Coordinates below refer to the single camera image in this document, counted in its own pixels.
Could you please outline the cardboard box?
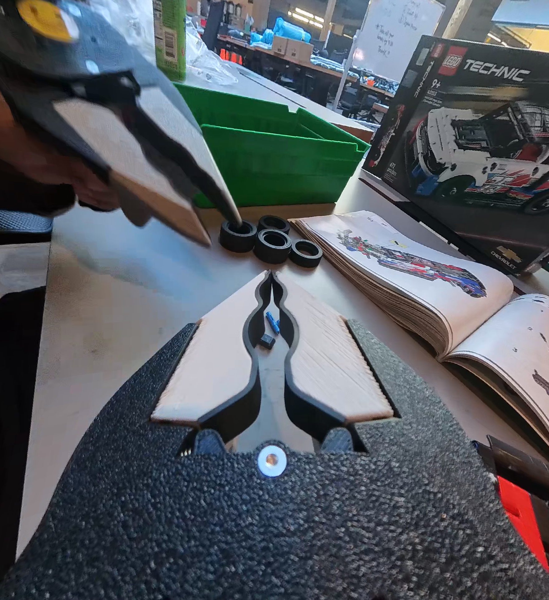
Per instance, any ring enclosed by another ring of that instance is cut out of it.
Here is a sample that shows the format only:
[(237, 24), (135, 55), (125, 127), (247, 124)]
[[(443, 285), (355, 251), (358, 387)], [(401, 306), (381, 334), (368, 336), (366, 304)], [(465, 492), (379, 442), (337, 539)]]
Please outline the cardboard box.
[(274, 35), (271, 50), (275, 56), (285, 60), (298, 64), (308, 64), (311, 62), (313, 45), (304, 41)]

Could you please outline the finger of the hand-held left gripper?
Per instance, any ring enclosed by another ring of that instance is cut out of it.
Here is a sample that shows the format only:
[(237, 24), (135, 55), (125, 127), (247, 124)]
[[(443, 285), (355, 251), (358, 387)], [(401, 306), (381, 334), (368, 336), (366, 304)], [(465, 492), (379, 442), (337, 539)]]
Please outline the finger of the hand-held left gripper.
[(203, 138), (203, 133), (177, 89), (167, 95), (158, 86), (143, 87), (137, 97), (140, 114), (157, 130), (152, 143), (175, 162), (190, 183), (218, 208), (226, 220), (242, 224), (237, 206)]
[(181, 235), (205, 247), (211, 245), (191, 197), (188, 183), (161, 173), (143, 153), (142, 146), (125, 124), (108, 108), (86, 100), (54, 101), (58, 114), (109, 167), (111, 188), (120, 198), (128, 221), (143, 227), (155, 217)]

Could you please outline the person's left hand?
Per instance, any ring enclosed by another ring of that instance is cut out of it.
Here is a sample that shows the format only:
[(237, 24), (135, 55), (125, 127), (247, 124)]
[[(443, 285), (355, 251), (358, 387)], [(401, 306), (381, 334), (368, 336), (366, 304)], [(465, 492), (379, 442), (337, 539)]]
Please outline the person's left hand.
[(117, 194), (80, 159), (59, 154), (18, 124), (0, 93), (0, 160), (42, 184), (71, 185), (78, 200), (101, 211), (120, 207)]

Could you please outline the black toy wheel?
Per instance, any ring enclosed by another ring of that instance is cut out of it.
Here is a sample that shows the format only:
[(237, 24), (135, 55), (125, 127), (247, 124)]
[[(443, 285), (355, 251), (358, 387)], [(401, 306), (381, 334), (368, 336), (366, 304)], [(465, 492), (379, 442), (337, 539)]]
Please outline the black toy wheel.
[(234, 253), (252, 251), (257, 237), (257, 226), (243, 220), (241, 225), (224, 221), (220, 226), (218, 241), (226, 250)]
[(303, 268), (315, 268), (323, 257), (322, 248), (308, 239), (297, 239), (292, 242), (289, 259)]
[(253, 252), (261, 261), (278, 265), (286, 261), (291, 248), (288, 234), (278, 229), (263, 229), (257, 233)]
[(289, 234), (291, 225), (289, 221), (276, 215), (263, 215), (260, 217), (257, 223), (257, 231), (263, 230), (277, 230), (286, 235)]

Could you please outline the black office chair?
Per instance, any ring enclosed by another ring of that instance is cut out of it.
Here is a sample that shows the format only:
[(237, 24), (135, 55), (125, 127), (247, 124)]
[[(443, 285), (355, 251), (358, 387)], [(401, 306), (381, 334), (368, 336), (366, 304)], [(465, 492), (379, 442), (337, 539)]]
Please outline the black office chair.
[(51, 217), (0, 210), (0, 245), (49, 242), (52, 227)]

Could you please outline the green plastic bin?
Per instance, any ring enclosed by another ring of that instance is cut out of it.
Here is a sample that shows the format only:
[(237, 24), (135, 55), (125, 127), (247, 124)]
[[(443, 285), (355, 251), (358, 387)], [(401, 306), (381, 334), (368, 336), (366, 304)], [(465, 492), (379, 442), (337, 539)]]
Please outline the green plastic bin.
[(303, 108), (175, 87), (238, 207), (336, 203), (370, 148)]

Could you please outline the race car set box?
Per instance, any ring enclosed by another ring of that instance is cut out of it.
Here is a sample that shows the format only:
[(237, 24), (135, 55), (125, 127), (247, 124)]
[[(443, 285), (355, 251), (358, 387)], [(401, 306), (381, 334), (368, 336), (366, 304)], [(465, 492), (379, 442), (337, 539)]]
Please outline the race car set box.
[(363, 169), (508, 274), (549, 261), (549, 53), (423, 35)]

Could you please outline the toy brick race car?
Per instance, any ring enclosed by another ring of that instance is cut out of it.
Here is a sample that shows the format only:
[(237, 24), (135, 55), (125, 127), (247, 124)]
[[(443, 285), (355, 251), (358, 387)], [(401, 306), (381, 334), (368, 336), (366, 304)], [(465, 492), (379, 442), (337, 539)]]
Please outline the toy brick race car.
[(530, 551), (549, 572), (549, 464), (494, 438), (472, 441), (495, 477), (503, 507)]

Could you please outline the whiteboard on stand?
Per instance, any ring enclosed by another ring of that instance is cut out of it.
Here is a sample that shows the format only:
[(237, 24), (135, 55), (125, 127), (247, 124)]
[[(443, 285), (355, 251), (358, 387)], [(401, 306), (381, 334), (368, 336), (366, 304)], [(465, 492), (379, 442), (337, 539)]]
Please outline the whiteboard on stand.
[(399, 82), (420, 38), (435, 32), (444, 11), (438, 1), (370, 1), (343, 63), (333, 107), (337, 107), (350, 69)]

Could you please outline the green drink can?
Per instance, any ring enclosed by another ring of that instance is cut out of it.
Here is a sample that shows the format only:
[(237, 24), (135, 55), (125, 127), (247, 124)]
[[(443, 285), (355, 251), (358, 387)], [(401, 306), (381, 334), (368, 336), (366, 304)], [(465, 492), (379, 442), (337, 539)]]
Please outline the green drink can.
[(153, 1), (156, 63), (172, 82), (186, 78), (186, 2)]

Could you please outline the grey desk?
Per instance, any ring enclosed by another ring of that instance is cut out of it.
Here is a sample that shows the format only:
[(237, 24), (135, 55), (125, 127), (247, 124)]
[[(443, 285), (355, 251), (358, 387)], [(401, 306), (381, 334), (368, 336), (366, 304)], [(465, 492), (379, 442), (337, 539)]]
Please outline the grey desk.
[[(53, 224), (16, 557), (44, 516), (80, 439), (121, 385), (174, 334), (267, 268), (218, 243), (222, 218), (203, 211), (203, 248), (157, 221), (75, 207)], [(327, 261), (284, 269), (312, 295), (363, 324), (442, 399), (470, 439), (488, 434), (549, 462), (548, 450), (440, 364)]]

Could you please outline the wood edged grey table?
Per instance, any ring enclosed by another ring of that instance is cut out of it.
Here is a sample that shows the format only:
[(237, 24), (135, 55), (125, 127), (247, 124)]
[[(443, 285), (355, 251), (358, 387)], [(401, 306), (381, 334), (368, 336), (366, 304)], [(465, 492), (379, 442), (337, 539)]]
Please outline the wood edged grey table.
[(184, 83), (189, 86), (202, 87), (213, 91), (284, 104), (292, 112), (296, 112), (299, 108), (303, 108), (367, 143), (370, 143), (374, 135), (372, 130), (366, 128), (357, 121), (323, 107), (306, 97), (265, 79), (257, 73), (249, 71), (243, 66), (229, 63), (229, 69), (236, 79), (236, 82), (233, 82), (232, 84), (220, 85), (218, 83), (207, 81), (202, 76), (189, 70), (187, 71), (187, 78)]

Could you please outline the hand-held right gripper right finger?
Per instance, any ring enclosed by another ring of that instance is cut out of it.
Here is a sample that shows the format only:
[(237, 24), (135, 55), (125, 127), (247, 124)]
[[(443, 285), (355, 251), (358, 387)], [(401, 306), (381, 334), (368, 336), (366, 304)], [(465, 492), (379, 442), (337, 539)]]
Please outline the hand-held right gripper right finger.
[(347, 320), (285, 274), (273, 274), (285, 357), (285, 408), (294, 425), (323, 441), (330, 430), (394, 416)]

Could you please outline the open instruction booklet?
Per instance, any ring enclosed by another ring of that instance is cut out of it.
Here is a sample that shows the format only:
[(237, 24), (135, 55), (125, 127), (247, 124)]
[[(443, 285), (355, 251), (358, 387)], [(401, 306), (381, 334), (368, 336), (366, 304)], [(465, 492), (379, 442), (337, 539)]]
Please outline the open instruction booklet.
[(549, 447), (549, 296), (409, 239), (369, 211), (292, 218), (365, 296), (502, 397)]

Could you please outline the clear plastic bag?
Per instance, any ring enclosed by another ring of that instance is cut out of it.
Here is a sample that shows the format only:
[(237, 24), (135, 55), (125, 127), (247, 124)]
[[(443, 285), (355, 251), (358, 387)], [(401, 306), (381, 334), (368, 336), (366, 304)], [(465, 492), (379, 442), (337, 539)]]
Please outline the clear plastic bag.
[(238, 83), (236, 72), (229, 64), (207, 48), (190, 16), (186, 16), (185, 26), (186, 82), (201, 79), (217, 86), (233, 86)]

